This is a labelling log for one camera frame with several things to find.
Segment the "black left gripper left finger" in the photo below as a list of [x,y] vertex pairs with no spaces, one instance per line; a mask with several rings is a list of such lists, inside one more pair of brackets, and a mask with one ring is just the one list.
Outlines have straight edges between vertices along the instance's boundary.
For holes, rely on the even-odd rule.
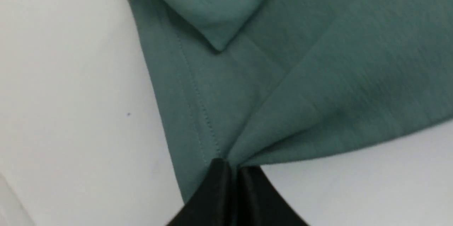
[[213,159],[202,183],[168,226],[229,226],[232,218],[231,166]]

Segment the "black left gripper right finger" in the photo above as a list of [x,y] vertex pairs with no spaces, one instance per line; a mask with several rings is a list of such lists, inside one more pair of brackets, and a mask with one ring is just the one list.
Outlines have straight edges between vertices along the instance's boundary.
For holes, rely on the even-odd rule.
[[258,166],[237,174],[238,226],[307,226]]

